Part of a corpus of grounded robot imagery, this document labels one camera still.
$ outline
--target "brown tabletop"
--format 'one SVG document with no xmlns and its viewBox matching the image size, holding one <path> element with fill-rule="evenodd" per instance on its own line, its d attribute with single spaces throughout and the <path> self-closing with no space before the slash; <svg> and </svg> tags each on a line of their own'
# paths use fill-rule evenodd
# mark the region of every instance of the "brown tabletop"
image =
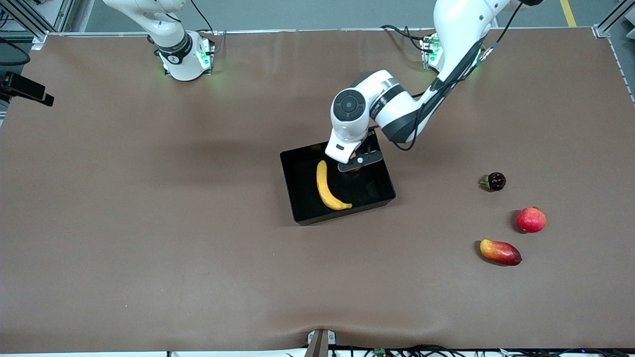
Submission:
<svg viewBox="0 0 635 357">
<path fill-rule="evenodd" d="M 380 135 L 394 201 L 307 227 L 279 153 L 326 141 L 366 71 L 424 90 L 416 49 L 230 35 L 191 83 L 151 53 L 51 36 L 32 54 L 55 105 L 16 98 L 1 129 L 0 352 L 278 349 L 320 327 L 363 346 L 635 346 L 635 108 L 590 29 L 510 30 L 412 151 Z M 478 186 L 492 171 L 502 192 Z M 511 224 L 527 206 L 538 234 Z M 522 263 L 485 262 L 484 238 Z"/>
</svg>

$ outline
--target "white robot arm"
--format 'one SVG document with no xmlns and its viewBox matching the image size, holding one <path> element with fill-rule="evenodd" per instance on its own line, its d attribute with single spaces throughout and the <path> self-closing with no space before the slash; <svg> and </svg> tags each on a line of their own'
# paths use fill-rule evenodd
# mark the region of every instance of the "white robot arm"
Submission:
<svg viewBox="0 0 635 357">
<path fill-rule="evenodd" d="M 367 73 L 338 93 L 331 104 L 333 129 L 326 155 L 340 162 L 340 171 L 377 161 L 377 156 L 366 159 L 363 153 L 358 153 L 355 162 L 349 163 L 368 134 L 370 119 L 391 142 L 414 140 L 452 88 L 478 64 L 477 56 L 491 29 L 491 21 L 510 1 L 437 0 L 434 25 L 443 49 L 443 66 L 418 100 L 386 70 Z M 533 6 L 542 0 L 521 2 Z"/>
<path fill-rule="evenodd" d="M 144 28 L 159 50 L 165 69 L 179 81 L 191 81 L 211 71 L 213 42 L 186 31 L 174 12 L 185 0 L 104 0 Z"/>
</svg>

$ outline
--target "banana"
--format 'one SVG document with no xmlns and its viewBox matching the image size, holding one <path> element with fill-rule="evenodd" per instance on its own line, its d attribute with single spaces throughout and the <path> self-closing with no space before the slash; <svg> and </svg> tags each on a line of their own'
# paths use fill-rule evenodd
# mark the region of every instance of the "banana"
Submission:
<svg viewBox="0 0 635 357">
<path fill-rule="evenodd" d="M 341 211 L 353 207 L 352 204 L 340 201 L 331 193 L 331 190 L 328 188 L 328 183 L 326 181 L 326 161 L 324 160 L 320 161 L 319 164 L 317 164 L 316 179 L 319 197 L 328 208 L 331 208 L 334 211 Z"/>
</svg>

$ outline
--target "dark purple fruit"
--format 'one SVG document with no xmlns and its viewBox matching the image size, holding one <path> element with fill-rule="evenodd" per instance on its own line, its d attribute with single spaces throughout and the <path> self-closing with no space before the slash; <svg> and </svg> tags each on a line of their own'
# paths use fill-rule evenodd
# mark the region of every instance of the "dark purple fruit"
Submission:
<svg viewBox="0 0 635 357">
<path fill-rule="evenodd" d="M 481 181 L 481 185 L 485 185 L 488 190 L 500 191 L 505 187 L 506 182 L 505 175 L 500 172 L 492 172 L 487 175 L 486 180 Z"/>
</svg>

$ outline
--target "black box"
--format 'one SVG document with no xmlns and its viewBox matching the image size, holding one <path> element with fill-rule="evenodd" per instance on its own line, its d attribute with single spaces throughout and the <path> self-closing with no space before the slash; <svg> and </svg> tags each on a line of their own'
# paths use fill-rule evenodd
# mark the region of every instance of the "black box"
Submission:
<svg viewBox="0 0 635 357">
<path fill-rule="evenodd" d="M 289 192 L 293 219 L 302 226 L 322 222 L 352 213 L 385 206 L 395 198 L 391 177 L 383 160 L 360 171 L 339 172 L 337 161 L 324 150 L 328 142 L 300 147 L 280 153 L 286 188 Z M 379 150 L 377 135 L 369 132 L 363 146 Z M 335 197 L 352 203 L 348 210 L 333 211 L 319 197 L 316 170 L 321 160 L 326 161 L 328 186 Z"/>
</svg>

